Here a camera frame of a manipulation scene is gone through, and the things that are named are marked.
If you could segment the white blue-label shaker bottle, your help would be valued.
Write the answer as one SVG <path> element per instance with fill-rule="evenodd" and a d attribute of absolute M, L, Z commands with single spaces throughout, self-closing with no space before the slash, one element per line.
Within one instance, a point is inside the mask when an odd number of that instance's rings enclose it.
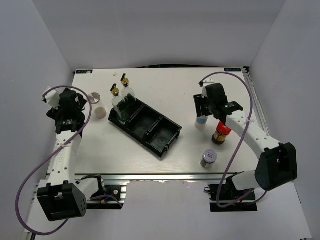
<path fill-rule="evenodd" d="M 206 127 L 207 121 L 207 116 L 196 117 L 194 125 L 199 131 L 203 131 Z"/>

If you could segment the red-lid dark sauce jar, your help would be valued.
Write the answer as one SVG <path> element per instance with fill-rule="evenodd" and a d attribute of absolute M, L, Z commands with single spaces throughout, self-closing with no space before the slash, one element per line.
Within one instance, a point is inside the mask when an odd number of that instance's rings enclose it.
<path fill-rule="evenodd" d="M 212 135 L 213 143 L 222 145 L 231 132 L 232 130 L 220 121 L 216 127 L 215 133 Z"/>

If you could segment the silver-lid clear shaker jar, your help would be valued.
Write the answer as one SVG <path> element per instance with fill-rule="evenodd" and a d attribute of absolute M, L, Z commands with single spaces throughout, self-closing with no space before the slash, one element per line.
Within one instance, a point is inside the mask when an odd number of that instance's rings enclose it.
<path fill-rule="evenodd" d="M 97 92 L 92 92 L 89 95 L 89 100 L 92 104 L 94 114 L 98 119 L 103 119 L 107 116 L 107 111 L 101 101 L 101 96 Z"/>

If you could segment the clear oil glass bottle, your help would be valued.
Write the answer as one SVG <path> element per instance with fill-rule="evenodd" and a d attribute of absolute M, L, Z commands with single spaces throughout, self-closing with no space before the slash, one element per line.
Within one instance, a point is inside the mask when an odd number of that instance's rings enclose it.
<path fill-rule="evenodd" d="M 116 111 L 119 121 L 125 124 L 129 119 L 128 106 L 125 99 L 120 95 L 116 83 L 112 85 L 110 92 L 113 95 L 111 101 L 113 109 Z"/>

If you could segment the dark sauce glass bottle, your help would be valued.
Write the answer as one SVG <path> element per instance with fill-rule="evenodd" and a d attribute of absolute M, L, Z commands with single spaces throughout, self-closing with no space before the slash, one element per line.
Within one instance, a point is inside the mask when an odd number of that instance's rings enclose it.
<path fill-rule="evenodd" d="M 121 77 L 121 84 L 123 89 L 121 91 L 121 95 L 124 98 L 127 108 L 130 112 L 132 112 L 136 105 L 136 96 L 134 90 L 129 86 L 129 79 L 126 77 L 124 73 Z"/>

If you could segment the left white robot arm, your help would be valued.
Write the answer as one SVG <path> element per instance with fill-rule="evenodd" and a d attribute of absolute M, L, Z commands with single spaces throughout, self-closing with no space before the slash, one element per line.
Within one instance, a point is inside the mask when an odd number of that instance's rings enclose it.
<path fill-rule="evenodd" d="M 87 100 L 74 90 L 56 90 L 44 97 L 52 108 L 47 116 L 55 121 L 55 155 L 46 186 L 37 190 L 39 201 L 50 222 L 83 217 L 87 202 L 105 196 L 106 187 L 99 174 L 75 178 L 76 159 L 83 136 Z"/>

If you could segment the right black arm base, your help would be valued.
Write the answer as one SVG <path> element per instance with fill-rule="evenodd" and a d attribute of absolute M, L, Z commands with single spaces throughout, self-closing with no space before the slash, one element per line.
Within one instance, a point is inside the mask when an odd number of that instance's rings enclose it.
<path fill-rule="evenodd" d="M 217 193 L 218 193 L 218 184 L 210 184 L 204 187 L 204 192 L 209 195 L 209 206 L 210 211 L 212 213 L 232 213 L 232 212 L 257 212 L 258 207 L 256 203 L 252 203 L 256 200 L 256 195 L 254 192 L 251 192 L 248 196 L 246 196 L 243 200 L 237 201 L 231 206 L 226 208 L 221 208 L 217 205 Z M 219 202 L 220 204 L 228 204 L 233 200 L 237 199 L 237 197 L 232 196 L 225 189 L 225 185 L 222 186 Z"/>

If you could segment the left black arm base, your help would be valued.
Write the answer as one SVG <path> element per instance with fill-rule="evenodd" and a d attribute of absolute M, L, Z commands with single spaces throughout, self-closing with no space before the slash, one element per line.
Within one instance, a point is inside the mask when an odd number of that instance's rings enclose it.
<path fill-rule="evenodd" d="M 88 210 L 121 210 L 127 194 L 127 182 L 101 178 L 102 190 L 87 202 Z"/>

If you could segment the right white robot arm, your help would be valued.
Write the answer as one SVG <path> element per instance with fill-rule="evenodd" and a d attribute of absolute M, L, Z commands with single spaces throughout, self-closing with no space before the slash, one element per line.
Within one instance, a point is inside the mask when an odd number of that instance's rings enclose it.
<path fill-rule="evenodd" d="M 297 154 L 291 143 L 281 143 L 250 121 L 240 104 L 228 101 L 222 84 L 204 83 L 201 87 L 202 93 L 194 96 L 197 116 L 214 116 L 243 137 L 258 159 L 255 170 L 228 178 L 225 192 L 229 198 L 236 200 L 249 189 L 268 192 L 297 179 Z"/>

